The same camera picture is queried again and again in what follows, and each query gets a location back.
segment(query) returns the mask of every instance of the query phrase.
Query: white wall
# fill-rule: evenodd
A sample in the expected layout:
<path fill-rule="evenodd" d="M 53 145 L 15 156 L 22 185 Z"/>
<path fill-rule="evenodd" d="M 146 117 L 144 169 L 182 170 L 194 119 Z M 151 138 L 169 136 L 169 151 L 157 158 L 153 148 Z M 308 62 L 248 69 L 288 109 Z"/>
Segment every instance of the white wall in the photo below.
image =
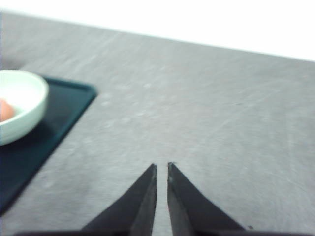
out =
<path fill-rule="evenodd" d="M 2 10 L 315 61 L 315 0 L 1 0 Z"/>

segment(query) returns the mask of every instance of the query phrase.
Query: food in bowl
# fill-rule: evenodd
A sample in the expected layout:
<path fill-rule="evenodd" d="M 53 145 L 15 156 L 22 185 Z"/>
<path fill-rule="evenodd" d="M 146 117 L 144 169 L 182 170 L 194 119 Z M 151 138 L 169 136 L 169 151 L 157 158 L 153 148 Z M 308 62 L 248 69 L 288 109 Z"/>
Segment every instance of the food in bowl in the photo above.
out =
<path fill-rule="evenodd" d="M 14 116 L 13 107 L 4 99 L 0 98 L 0 121 L 5 121 Z"/>

